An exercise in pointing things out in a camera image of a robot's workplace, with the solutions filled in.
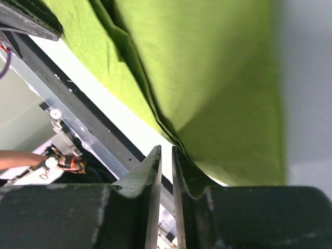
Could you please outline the person forearm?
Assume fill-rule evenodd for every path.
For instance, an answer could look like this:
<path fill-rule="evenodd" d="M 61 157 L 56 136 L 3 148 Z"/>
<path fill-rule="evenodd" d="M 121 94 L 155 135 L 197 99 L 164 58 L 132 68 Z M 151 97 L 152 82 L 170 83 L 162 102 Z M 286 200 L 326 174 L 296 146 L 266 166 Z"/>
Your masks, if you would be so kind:
<path fill-rule="evenodd" d="M 36 166 L 47 159 L 47 156 L 15 150 L 1 150 L 0 156 L 1 170 L 24 166 Z"/>

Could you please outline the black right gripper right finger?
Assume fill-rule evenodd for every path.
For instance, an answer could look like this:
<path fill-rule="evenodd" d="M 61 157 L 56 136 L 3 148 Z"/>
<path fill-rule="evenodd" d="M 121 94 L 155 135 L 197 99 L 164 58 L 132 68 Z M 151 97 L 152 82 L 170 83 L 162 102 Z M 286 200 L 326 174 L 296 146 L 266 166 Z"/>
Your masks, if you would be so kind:
<path fill-rule="evenodd" d="M 331 202 L 306 186 L 224 187 L 172 148 L 179 248 L 331 248 Z"/>

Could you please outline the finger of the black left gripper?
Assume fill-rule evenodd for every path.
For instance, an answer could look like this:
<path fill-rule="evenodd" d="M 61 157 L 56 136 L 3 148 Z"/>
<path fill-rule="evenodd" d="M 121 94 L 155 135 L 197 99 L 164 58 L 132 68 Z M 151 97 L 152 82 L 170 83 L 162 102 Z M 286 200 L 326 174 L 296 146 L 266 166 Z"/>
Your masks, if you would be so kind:
<path fill-rule="evenodd" d="M 43 1 L 1 1 L 1 31 L 57 41 L 63 28 Z"/>

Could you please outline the green paper napkin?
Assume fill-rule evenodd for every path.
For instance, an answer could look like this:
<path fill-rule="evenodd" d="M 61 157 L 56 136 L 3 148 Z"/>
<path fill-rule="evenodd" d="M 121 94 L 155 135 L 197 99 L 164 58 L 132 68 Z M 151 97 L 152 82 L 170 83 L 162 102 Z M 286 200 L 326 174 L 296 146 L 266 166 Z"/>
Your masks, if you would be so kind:
<path fill-rule="evenodd" d="M 117 99 L 227 185 L 283 185 L 273 1 L 46 1 Z"/>

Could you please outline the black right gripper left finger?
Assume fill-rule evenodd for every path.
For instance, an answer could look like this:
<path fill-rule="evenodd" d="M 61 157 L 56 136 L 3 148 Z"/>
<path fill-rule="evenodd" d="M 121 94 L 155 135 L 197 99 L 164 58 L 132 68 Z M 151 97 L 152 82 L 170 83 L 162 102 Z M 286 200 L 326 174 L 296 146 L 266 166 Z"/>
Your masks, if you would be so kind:
<path fill-rule="evenodd" d="M 156 248 L 161 147 L 113 184 L 1 189 L 1 248 Z"/>

